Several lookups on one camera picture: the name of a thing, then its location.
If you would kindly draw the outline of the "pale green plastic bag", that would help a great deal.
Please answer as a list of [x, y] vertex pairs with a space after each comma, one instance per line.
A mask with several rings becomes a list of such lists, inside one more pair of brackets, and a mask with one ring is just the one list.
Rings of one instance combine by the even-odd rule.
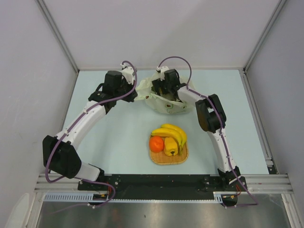
[[140, 81], [136, 87], [135, 101], [143, 100], [151, 109], [161, 114], [185, 114], [193, 111], [194, 106], [180, 101], [175, 101], [170, 95], [157, 95], [152, 91], [152, 81], [160, 78], [159, 73], [154, 73]]

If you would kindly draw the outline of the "yellow fake banana bunch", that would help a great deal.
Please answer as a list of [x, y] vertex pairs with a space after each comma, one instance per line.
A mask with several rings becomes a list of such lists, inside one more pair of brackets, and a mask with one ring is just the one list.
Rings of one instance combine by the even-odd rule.
[[172, 138], [177, 144], [177, 154], [181, 156], [183, 154], [183, 148], [187, 142], [187, 135], [180, 127], [165, 123], [160, 128], [157, 128], [151, 132], [151, 136], [159, 136], [161, 138]]

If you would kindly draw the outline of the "orange fake persimmon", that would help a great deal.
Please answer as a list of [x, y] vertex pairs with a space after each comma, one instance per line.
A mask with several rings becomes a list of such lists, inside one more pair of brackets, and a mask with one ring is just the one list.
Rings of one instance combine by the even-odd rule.
[[164, 141], [160, 136], [152, 136], [149, 139], [149, 148], [152, 152], [159, 153], [164, 149]]

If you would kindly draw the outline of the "yellow fake bell pepper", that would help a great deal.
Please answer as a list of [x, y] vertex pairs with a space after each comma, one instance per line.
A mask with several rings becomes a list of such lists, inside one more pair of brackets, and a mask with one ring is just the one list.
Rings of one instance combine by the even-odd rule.
[[164, 153], [167, 156], [175, 156], [179, 152], [178, 144], [172, 137], [166, 137], [164, 139]]

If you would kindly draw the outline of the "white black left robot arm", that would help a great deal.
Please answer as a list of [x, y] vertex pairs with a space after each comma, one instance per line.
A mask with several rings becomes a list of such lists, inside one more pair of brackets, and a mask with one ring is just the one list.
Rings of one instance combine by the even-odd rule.
[[104, 79], [89, 96], [77, 118], [55, 136], [46, 136], [42, 142], [46, 171], [54, 171], [63, 178], [86, 180], [95, 190], [105, 184], [103, 171], [81, 161], [77, 149], [93, 126], [109, 113], [118, 100], [133, 102], [137, 96], [137, 77], [133, 67], [108, 71]]

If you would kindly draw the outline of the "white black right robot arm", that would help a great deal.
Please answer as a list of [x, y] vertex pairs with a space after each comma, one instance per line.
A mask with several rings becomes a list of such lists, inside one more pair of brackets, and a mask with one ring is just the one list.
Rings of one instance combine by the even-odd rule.
[[171, 95], [174, 99], [196, 108], [201, 129], [209, 135], [218, 161], [219, 185], [231, 190], [241, 177], [226, 140], [226, 114], [216, 94], [202, 95], [180, 81], [177, 70], [168, 67], [156, 69], [152, 87], [157, 95]]

